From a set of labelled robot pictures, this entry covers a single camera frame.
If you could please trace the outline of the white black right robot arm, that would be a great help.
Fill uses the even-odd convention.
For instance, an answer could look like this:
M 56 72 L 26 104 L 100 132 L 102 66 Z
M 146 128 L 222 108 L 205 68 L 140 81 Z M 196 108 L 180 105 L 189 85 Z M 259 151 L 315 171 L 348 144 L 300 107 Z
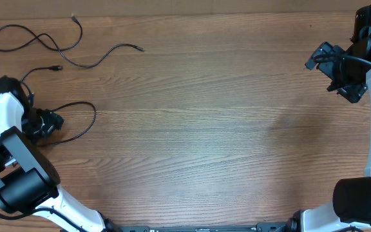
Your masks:
M 305 63 L 330 78 L 327 90 L 351 103 L 370 97 L 368 155 L 362 177 L 337 181 L 332 200 L 296 212 L 280 231 L 364 231 L 371 229 L 371 26 L 362 26 L 346 50 L 327 42 Z

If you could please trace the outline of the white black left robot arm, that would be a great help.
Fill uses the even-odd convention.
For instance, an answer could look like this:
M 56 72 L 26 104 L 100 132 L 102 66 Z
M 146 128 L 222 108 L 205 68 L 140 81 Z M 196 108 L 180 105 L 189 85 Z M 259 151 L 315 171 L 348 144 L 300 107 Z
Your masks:
M 37 142 L 62 127 L 53 110 L 33 107 L 21 81 L 0 78 L 0 218 L 43 217 L 63 231 L 113 231 L 98 211 L 87 208 L 61 185 L 53 164 Z

